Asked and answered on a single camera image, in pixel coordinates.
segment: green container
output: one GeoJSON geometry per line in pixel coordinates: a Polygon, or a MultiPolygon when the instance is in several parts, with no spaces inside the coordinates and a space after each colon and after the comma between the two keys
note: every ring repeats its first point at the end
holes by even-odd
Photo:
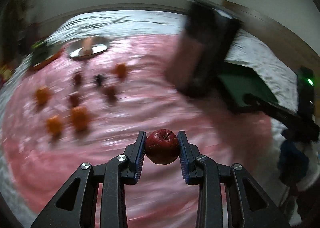
{"type": "Polygon", "coordinates": [[[253,94],[266,102],[279,103],[265,82],[250,67],[223,62],[217,73],[216,87],[233,113],[255,111],[243,101],[245,94],[253,94]]]}

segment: triangular cutout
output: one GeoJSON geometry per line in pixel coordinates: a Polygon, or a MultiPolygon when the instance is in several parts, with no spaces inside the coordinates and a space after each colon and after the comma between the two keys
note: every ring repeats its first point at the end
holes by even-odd
{"type": "Polygon", "coordinates": [[[79,185],[80,178],[76,178],[58,199],[58,201],[56,202],[56,207],[65,209],[67,211],[72,211],[75,206],[79,185]]]}
{"type": "Polygon", "coordinates": [[[254,212],[267,207],[267,203],[259,195],[248,179],[243,179],[245,194],[247,196],[250,211],[254,212]]]}

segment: pink fabric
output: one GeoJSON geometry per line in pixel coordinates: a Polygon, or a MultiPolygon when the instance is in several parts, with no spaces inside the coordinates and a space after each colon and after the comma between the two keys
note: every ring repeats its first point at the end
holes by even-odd
{"type": "MultiPolygon", "coordinates": [[[[271,144],[270,119],[262,113],[232,115],[217,92],[198,101],[177,93],[163,76],[177,39],[151,35],[118,40],[87,63],[64,53],[22,80],[7,105],[3,150],[12,179],[32,210],[40,212],[81,163],[108,162],[134,143],[140,130],[147,134],[160,128],[175,134],[185,130],[189,142],[216,162],[237,162],[254,170],[259,155],[271,144]],[[109,104],[94,76],[110,74],[121,62],[128,66],[128,77],[118,83],[118,101],[109,104]],[[68,100],[74,88],[72,74],[79,69],[84,72],[81,104],[91,115],[88,132],[81,134],[69,121],[68,100]],[[42,85],[53,95],[37,109],[34,92],[42,85]],[[46,119],[55,114],[64,119],[59,140],[53,140],[45,127],[46,119]]],[[[145,157],[138,185],[125,189],[129,227],[195,226],[198,187],[185,184],[179,160],[155,165],[145,157]]]]}

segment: apple stem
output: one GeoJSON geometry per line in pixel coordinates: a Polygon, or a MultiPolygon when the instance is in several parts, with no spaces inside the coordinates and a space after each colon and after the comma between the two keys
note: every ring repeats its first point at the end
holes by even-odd
{"type": "Polygon", "coordinates": [[[166,140],[167,137],[168,137],[171,133],[172,133],[172,131],[170,131],[169,134],[168,134],[166,137],[164,137],[164,139],[166,140]]]}

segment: white sheet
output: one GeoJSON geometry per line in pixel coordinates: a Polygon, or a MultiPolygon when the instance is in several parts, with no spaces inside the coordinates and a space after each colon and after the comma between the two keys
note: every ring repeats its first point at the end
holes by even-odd
{"type": "MultiPolygon", "coordinates": [[[[111,40],[139,34],[178,34],[184,25],[184,16],[169,12],[153,11],[111,11],[87,13],[71,18],[49,38],[49,42],[62,43],[74,38],[105,36],[111,40]]],[[[19,85],[28,68],[30,56],[17,68],[13,77],[0,91],[0,124],[2,124],[6,103],[19,85]]],[[[297,109],[296,76],[292,70],[277,59],[272,51],[251,34],[240,30],[227,60],[252,67],[275,94],[279,103],[291,110],[297,109]]],[[[284,185],[277,179],[276,162],[279,147],[283,141],[284,126],[272,120],[273,148],[261,156],[253,176],[269,196],[278,203],[284,185]]],[[[0,191],[18,220],[29,228],[36,215],[25,205],[10,180],[6,160],[0,150],[0,191]]]]}

